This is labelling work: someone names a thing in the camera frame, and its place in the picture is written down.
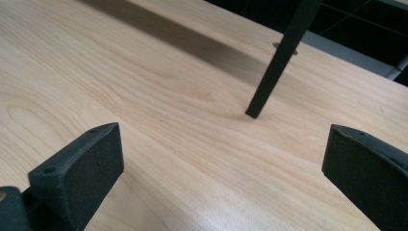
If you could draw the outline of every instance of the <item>small hole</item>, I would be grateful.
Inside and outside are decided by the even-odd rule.
[[[4,200],[7,197],[6,192],[0,191],[0,201]]]
[[[45,174],[50,174],[50,173],[53,173],[54,171],[55,171],[54,167],[49,167],[49,168],[46,168],[43,172]]]

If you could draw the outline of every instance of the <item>table leg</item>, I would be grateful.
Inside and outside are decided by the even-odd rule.
[[[302,0],[293,15],[279,47],[277,48],[268,69],[249,104],[246,114],[256,118],[264,108],[273,88],[285,70],[286,65],[297,45],[309,29],[322,0]]]

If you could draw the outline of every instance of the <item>black plastic part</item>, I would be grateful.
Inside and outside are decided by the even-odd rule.
[[[16,187],[0,187],[0,230],[31,230],[20,190]]]
[[[332,125],[322,171],[381,230],[408,230],[408,154]]]
[[[286,65],[313,22],[322,0],[300,1],[285,36],[282,38],[267,71],[253,96],[246,114],[256,118],[264,108]]]
[[[29,173],[33,229],[83,230],[123,169],[118,124],[87,131]],[[40,214],[61,222],[48,225],[54,218]]]

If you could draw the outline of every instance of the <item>light wood grain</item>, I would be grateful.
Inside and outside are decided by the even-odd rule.
[[[125,172],[87,230],[375,230],[321,173],[330,124],[408,151],[408,90],[193,0],[0,0],[0,185],[118,121]]]

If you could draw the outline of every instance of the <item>black clamp jaw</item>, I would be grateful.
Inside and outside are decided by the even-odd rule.
[[[322,171],[381,230],[408,230],[408,154],[332,125]]]
[[[0,229],[84,230],[123,170],[118,123],[90,129],[30,171],[25,192],[0,187]]]

